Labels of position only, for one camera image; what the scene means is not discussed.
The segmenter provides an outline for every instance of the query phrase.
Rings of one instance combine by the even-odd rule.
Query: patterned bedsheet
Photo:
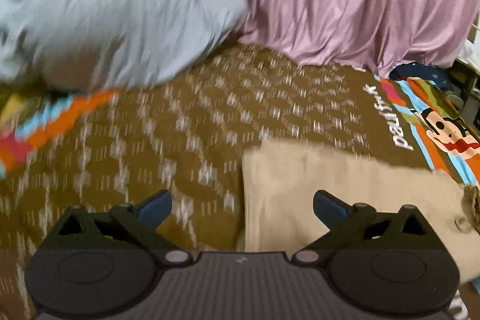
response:
[[[298,67],[255,45],[225,46],[157,88],[38,109],[0,139],[0,312],[9,320],[32,314],[23,267],[71,204],[105,211],[167,188],[174,206],[159,233],[191,250],[234,250],[244,219],[241,154],[264,138],[442,169],[458,183],[480,178],[476,136],[430,83],[337,64]]]

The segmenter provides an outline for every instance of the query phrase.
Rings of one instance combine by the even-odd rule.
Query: cartoon monkey face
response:
[[[470,159],[480,153],[479,142],[467,134],[465,123],[460,117],[455,119],[441,117],[430,108],[422,113],[412,110],[412,113],[428,127],[427,136],[443,152],[449,152],[453,156],[460,155],[464,159]]]

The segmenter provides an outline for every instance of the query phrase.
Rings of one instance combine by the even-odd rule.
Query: beige pants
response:
[[[416,205],[460,269],[461,281],[480,275],[480,235],[461,233],[455,217],[468,207],[464,192],[444,172],[392,167],[356,159],[332,147],[297,141],[266,141],[243,156],[245,250],[291,254],[328,232],[313,212],[323,189],[348,204],[365,202],[378,211]]]

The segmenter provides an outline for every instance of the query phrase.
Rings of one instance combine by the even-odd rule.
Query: light gray cloth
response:
[[[0,81],[152,86],[204,58],[245,0],[0,0]]]

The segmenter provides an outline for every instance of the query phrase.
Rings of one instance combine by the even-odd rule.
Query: white pillow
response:
[[[62,90],[151,86],[204,58],[245,0],[0,0],[0,79]]]

